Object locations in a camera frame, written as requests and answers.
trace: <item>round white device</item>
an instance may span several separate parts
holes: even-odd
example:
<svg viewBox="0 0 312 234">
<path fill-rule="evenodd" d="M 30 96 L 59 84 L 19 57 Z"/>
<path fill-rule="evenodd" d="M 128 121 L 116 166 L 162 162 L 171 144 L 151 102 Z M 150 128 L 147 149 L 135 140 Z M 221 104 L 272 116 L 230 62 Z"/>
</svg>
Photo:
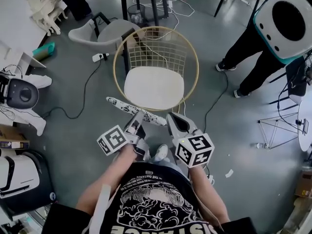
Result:
<svg viewBox="0 0 312 234">
<path fill-rule="evenodd" d="M 281 63 L 312 49 L 312 0 L 267 0 L 253 22 Z"/>
</svg>

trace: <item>chair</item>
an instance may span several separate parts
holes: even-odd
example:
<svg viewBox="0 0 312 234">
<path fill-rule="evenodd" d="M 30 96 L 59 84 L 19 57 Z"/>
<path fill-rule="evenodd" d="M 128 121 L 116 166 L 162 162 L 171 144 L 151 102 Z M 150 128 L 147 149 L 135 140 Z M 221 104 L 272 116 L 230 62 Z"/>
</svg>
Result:
<svg viewBox="0 0 312 234">
<path fill-rule="evenodd" d="M 101 18 L 107 26 L 100 32 L 97 24 L 97 18 Z M 96 53 L 115 54 L 122 41 L 135 30 L 140 29 L 132 22 L 117 19 L 110 22 L 103 13 L 96 14 L 84 26 L 73 29 L 68 33 L 70 40 L 83 44 Z M 92 41 L 91 36 L 95 31 L 97 41 Z M 103 54 L 104 60 L 107 60 L 106 54 Z"/>
<path fill-rule="evenodd" d="M 124 60 L 128 60 L 130 71 L 125 81 L 118 81 L 121 76 L 116 75 L 116 59 L 122 49 L 126 50 Z M 179 106 L 193 92 L 198 73 L 198 58 L 190 42 L 177 31 L 159 26 L 130 34 L 118 47 L 113 62 L 114 79 L 121 94 L 147 111 Z"/>
<path fill-rule="evenodd" d="M 290 64 L 286 66 L 286 72 L 279 77 L 270 81 L 270 83 L 282 78 L 283 76 L 287 76 L 288 88 L 283 91 L 288 92 L 288 96 L 281 98 L 279 101 L 291 99 L 296 104 L 287 108 L 282 109 L 281 111 L 288 110 L 293 107 L 297 107 L 300 105 L 302 101 L 302 97 L 306 94 L 307 90 L 307 82 L 306 82 L 306 63 L 303 57 L 297 58 Z M 278 103 L 278 100 L 272 101 L 269 104 Z"/>
</svg>

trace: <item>wire chair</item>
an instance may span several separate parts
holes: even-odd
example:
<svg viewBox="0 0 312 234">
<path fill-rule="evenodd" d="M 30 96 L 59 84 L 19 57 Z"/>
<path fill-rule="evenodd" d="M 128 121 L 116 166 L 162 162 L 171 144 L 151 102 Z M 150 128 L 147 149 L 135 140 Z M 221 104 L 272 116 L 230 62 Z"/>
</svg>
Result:
<svg viewBox="0 0 312 234">
<path fill-rule="evenodd" d="M 121 76 L 117 74 L 117 57 L 124 46 L 130 71 L 126 80 L 118 81 Z M 152 26 L 133 32 L 121 43 L 113 74 L 118 90 L 132 104 L 148 111 L 164 111 L 180 106 L 192 94 L 199 64 L 194 48 L 184 36 L 173 29 Z"/>
</svg>

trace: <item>shoe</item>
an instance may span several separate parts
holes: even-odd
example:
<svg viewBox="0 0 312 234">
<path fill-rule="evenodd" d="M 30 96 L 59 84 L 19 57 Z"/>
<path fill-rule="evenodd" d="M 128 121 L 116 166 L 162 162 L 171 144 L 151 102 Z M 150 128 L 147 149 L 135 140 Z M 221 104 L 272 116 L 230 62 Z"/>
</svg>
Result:
<svg viewBox="0 0 312 234">
<path fill-rule="evenodd" d="M 166 144 L 162 144 L 160 147 L 158 147 L 157 152 L 154 156 L 154 161 L 158 162 L 163 160 L 168 155 L 168 146 Z"/>
<path fill-rule="evenodd" d="M 243 95 L 243 94 L 240 92 L 239 89 L 234 90 L 234 96 L 235 96 L 235 98 L 247 97 L 247 96 L 249 96 L 249 95 L 251 95 L 251 93 L 249 93 L 248 95 L 245 96 L 245 95 Z"/>
<path fill-rule="evenodd" d="M 221 71 L 234 71 L 236 69 L 236 66 L 230 69 L 225 69 L 224 68 L 224 64 L 223 61 L 219 62 L 216 66 L 215 66 L 216 70 L 221 72 Z"/>
</svg>

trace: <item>white seat cushion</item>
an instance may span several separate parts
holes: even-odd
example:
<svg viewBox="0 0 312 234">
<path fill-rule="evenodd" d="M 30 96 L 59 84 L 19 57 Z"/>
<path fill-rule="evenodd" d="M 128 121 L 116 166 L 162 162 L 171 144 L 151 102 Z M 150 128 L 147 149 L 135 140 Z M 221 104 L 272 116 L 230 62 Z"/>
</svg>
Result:
<svg viewBox="0 0 312 234">
<path fill-rule="evenodd" d="M 137 67 L 128 73 L 124 93 L 139 107 L 170 109 L 183 98 L 184 80 L 180 74 L 166 68 Z"/>
</svg>

